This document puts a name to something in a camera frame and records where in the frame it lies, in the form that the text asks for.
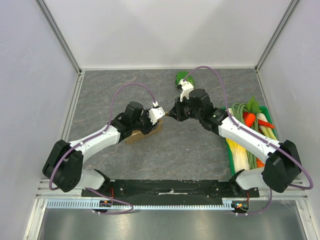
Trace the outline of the brown cardboard express box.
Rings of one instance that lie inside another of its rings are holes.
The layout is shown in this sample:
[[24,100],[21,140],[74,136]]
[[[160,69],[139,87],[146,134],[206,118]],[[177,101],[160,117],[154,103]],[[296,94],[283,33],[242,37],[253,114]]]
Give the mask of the brown cardboard express box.
[[152,135],[159,133],[163,129],[163,120],[162,120],[163,117],[162,117],[161,119],[158,120],[159,124],[152,132],[150,132],[147,135],[143,135],[142,132],[139,130],[139,121],[142,115],[149,115],[149,109],[143,109],[138,119],[135,120],[130,126],[132,129],[132,132],[131,132],[131,135],[125,139],[126,144],[133,144],[135,142],[138,142],[142,139],[145,139],[147,137],[150,137]]

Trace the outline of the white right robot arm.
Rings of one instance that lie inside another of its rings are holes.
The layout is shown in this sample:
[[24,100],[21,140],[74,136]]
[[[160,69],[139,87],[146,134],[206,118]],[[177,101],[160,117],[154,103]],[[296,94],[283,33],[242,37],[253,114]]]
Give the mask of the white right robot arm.
[[207,131],[234,141],[264,163],[261,168],[241,169],[230,179],[229,191],[235,197],[262,187],[283,193],[301,173],[300,157],[293,142],[279,142],[247,127],[225,109],[214,107],[204,89],[177,97],[167,115],[178,122],[198,120]]

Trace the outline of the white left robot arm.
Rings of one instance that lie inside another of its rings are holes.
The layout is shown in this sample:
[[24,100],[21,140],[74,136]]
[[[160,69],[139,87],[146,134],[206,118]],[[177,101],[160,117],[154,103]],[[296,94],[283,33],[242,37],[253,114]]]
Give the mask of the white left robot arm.
[[134,131],[148,135],[157,128],[165,115],[157,103],[145,109],[138,102],[130,102],[124,112],[119,113],[102,129],[78,140],[57,141],[44,164],[42,173],[49,179],[51,190],[64,193],[74,188],[91,188],[99,197],[110,191],[108,177],[99,170],[84,170],[83,164],[101,150],[129,138]]

